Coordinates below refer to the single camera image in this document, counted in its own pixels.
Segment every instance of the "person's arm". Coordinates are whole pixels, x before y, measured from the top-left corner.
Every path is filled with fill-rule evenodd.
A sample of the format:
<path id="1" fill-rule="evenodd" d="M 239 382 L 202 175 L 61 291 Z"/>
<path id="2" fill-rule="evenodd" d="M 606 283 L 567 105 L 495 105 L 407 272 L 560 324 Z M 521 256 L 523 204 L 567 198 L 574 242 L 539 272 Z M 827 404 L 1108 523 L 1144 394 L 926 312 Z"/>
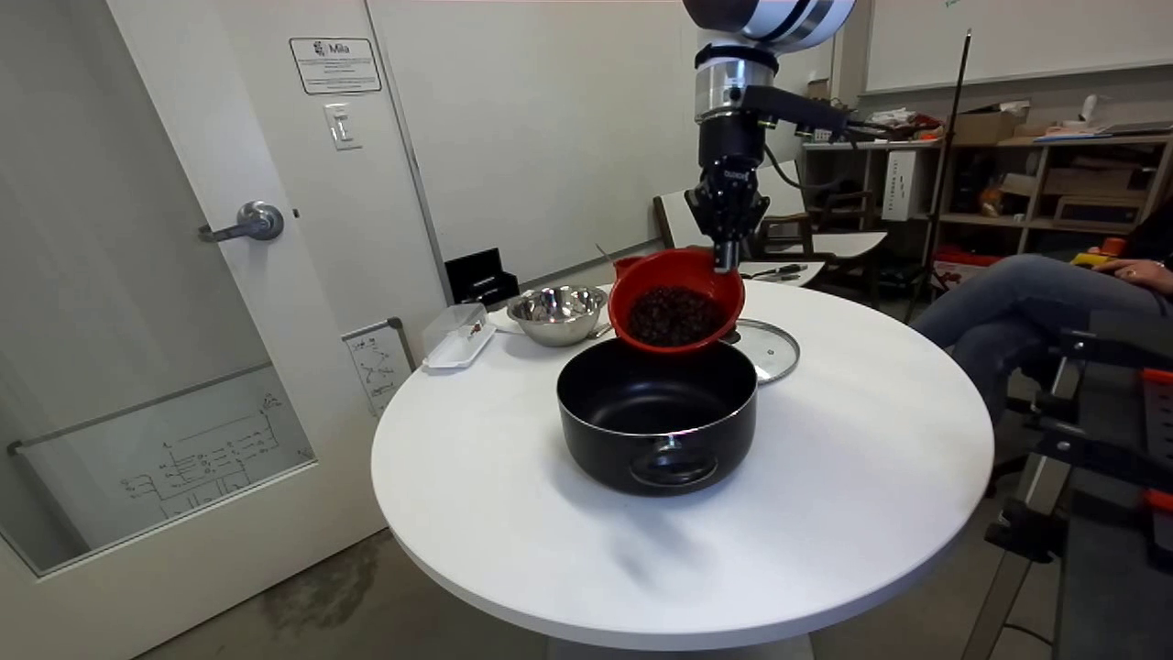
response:
<path id="1" fill-rule="evenodd" d="M 1109 262 L 1105 272 L 1131 286 L 1153 291 L 1161 296 L 1173 296 L 1173 272 L 1161 262 Z"/>

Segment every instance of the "stainless steel bowl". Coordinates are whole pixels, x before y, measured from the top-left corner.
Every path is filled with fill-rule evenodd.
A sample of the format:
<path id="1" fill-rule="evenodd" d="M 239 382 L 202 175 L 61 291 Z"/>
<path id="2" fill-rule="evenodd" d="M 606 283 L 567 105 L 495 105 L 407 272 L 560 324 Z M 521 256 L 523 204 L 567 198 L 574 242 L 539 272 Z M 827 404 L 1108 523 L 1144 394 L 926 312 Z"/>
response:
<path id="1" fill-rule="evenodd" d="M 539 346 L 566 350 L 596 335 L 602 291 L 539 286 L 510 302 L 510 318 Z"/>

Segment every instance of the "table leg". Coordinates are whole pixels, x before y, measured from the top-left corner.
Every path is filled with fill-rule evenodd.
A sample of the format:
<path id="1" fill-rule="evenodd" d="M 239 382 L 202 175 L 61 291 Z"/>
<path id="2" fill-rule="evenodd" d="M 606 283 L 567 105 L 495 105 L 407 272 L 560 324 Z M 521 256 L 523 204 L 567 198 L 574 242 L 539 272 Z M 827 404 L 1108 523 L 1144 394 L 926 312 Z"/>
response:
<path id="1" fill-rule="evenodd" d="M 813 660 L 813 651 L 811 651 L 811 637 L 791 637 L 781 644 L 755 644 L 755 651 L 718 651 L 718 653 L 622 653 L 622 651 L 550 643 L 550 660 Z"/>

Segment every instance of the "chair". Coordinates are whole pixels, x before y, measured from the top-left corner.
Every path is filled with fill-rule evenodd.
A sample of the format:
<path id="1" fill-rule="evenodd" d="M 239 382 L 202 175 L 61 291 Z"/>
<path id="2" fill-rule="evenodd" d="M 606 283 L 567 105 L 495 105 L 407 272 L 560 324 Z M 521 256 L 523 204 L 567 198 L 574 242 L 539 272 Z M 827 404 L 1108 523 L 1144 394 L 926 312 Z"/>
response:
<path id="1" fill-rule="evenodd" d="M 1095 440 L 1090 431 L 1091 416 L 1080 411 L 1080 382 L 1090 367 L 1173 367 L 1173 346 L 1171 346 L 1173 324 L 1144 324 L 1144 327 L 1095 327 L 1095 335 L 1065 335 L 1056 346 L 1058 367 L 1051 369 L 1051 388 L 1029 404 L 1029 427 L 1037 431 L 1037 443 L 1029 448 L 1025 464 L 1017 471 L 1020 497 L 1004 508 L 1002 521 L 991 527 L 991 544 L 997 544 L 1004 553 L 997 561 L 993 582 L 985 589 L 985 603 L 977 610 L 977 621 L 973 627 L 965 660 L 985 660 L 997 644 L 997 633 L 1017 605 L 1017 596 L 1029 574 L 1029 566 L 1046 566 L 1051 558 L 1063 558 L 1065 538 L 1065 515 L 1056 519 L 1074 471 L 1090 471 L 1098 476 L 1127 479 L 1131 489 L 1173 489 L 1171 471 L 1171 448 L 1130 448 L 1119 440 Z M 1098 433 L 1105 418 L 1109 418 L 1109 431 L 1123 427 L 1123 411 L 1095 411 Z"/>

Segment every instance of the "sign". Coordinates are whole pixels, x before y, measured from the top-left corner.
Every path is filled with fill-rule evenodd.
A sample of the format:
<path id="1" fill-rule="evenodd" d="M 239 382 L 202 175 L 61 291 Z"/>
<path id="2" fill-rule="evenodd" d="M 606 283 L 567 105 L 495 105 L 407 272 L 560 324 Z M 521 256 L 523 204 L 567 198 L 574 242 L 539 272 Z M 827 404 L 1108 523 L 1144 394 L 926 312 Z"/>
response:
<path id="1" fill-rule="evenodd" d="M 290 50 L 307 94 L 368 94 L 381 87 L 375 47 L 362 37 L 292 37 Z"/>
<path id="2" fill-rule="evenodd" d="M 375 324 L 375 327 L 362 327 L 340 343 L 351 352 L 351 365 L 357 365 L 358 382 L 368 388 L 368 404 L 379 418 L 390 407 L 390 399 L 396 398 L 396 388 L 414 369 L 409 352 L 407 352 L 407 339 L 404 339 L 404 324 L 400 318 Z"/>

